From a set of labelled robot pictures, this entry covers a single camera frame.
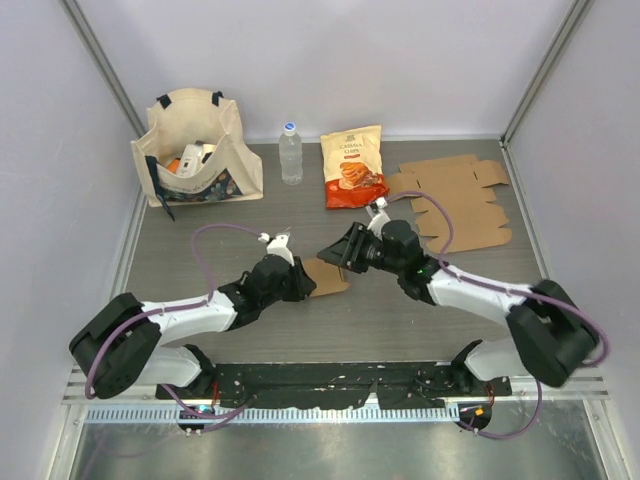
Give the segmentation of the small brown cardboard box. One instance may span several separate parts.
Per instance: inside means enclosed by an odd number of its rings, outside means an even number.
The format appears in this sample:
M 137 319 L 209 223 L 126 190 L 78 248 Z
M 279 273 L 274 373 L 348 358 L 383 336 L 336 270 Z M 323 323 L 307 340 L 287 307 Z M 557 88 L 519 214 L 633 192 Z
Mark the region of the small brown cardboard box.
M 317 258 L 305 259 L 302 264 L 306 274 L 316 284 L 311 298 L 342 293 L 350 288 L 341 268 Z

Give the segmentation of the large cardboard box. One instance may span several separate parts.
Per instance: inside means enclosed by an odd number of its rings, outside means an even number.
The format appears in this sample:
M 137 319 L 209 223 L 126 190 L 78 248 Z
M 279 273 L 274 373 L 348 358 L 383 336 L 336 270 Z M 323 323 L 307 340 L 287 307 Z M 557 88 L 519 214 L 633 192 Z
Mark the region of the large cardboard box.
M 450 253 L 501 246 L 512 239 L 509 219 L 494 192 L 496 186 L 509 183 L 498 161 L 468 154 L 403 163 L 397 173 L 386 178 L 386 183 L 391 195 L 405 191 L 429 195 L 449 215 L 453 232 L 449 231 L 443 212 L 431 202 L 422 197 L 411 200 L 418 233 L 435 253 L 448 239 L 452 241 Z

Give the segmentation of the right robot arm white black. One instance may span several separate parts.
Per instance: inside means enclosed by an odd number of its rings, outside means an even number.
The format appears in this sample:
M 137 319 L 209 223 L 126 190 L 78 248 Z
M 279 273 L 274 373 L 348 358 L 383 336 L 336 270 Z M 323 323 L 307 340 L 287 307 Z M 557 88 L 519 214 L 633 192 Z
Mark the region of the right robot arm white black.
M 427 254 L 404 220 L 389 221 L 377 231 L 353 223 L 317 257 L 354 273 L 371 268 L 389 272 L 413 300 L 466 311 L 504 327 L 507 338 L 474 341 L 452 360 L 453 386 L 465 395 L 477 393 L 489 380 L 524 374 L 559 388 L 600 342 L 596 329 L 556 282 L 527 286 L 471 275 Z

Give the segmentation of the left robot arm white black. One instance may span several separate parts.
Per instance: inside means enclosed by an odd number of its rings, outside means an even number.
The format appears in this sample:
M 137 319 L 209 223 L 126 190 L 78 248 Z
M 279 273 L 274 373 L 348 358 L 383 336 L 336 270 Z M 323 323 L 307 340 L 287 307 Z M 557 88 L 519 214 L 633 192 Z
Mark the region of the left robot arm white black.
M 143 303 L 120 294 L 71 340 L 69 350 L 86 375 L 89 399 L 148 385 L 200 399 L 213 390 L 215 368 L 188 338 L 245 327 L 273 304 L 303 301 L 315 288 L 299 257 L 286 261 L 267 254 L 212 295 Z

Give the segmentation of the white box in tote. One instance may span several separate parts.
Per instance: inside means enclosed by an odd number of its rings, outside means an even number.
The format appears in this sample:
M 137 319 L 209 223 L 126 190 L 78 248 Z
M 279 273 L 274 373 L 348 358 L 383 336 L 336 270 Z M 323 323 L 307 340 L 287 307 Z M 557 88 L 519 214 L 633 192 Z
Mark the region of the white box in tote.
M 194 176 L 208 162 L 215 149 L 216 144 L 201 141 L 187 144 L 180 157 L 180 169 L 175 175 L 183 178 Z

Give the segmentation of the cassava chips bag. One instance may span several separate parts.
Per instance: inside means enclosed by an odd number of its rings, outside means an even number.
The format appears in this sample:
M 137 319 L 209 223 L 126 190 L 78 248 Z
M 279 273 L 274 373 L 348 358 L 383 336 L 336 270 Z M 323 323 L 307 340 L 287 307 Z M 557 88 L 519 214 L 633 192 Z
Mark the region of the cassava chips bag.
M 381 131 L 371 125 L 320 137 L 327 209 L 364 207 L 388 193 Z

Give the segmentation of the clear plastic water bottle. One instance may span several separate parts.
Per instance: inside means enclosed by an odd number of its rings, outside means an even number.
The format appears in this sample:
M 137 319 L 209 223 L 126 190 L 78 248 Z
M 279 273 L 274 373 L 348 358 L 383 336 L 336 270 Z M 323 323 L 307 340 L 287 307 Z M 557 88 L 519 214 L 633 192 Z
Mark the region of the clear plastic water bottle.
M 283 126 L 279 138 L 279 159 L 282 180 L 287 185 L 297 185 L 303 179 L 302 140 L 293 122 Z

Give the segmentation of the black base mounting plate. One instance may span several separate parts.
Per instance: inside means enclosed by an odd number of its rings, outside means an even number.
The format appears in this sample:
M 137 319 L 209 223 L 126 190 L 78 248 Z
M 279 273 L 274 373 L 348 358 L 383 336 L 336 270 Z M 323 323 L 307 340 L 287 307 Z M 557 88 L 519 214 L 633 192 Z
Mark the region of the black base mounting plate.
M 510 380 L 478 380 L 461 365 L 439 362 L 219 363 L 202 381 L 172 390 L 187 402 L 221 407 L 358 409 L 369 395 L 388 409 L 440 407 L 446 398 L 488 400 L 512 394 Z

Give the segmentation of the orange item in tote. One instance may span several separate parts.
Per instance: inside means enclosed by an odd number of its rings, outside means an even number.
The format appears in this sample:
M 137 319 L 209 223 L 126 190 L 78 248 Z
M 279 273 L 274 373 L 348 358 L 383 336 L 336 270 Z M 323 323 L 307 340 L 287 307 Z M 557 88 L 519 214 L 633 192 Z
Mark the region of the orange item in tote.
M 174 158 L 167 166 L 167 170 L 173 174 L 176 174 L 180 169 L 180 164 L 181 164 L 181 159 Z

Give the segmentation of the beige canvas tote bag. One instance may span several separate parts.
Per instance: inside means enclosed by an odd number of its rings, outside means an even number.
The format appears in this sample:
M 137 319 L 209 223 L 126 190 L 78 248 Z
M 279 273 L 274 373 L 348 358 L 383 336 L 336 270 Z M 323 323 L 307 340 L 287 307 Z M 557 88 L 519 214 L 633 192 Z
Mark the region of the beige canvas tote bag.
M 149 130 L 131 143 L 151 207 L 258 200 L 261 158 L 245 144 L 234 100 L 203 89 L 174 90 L 147 110 Z

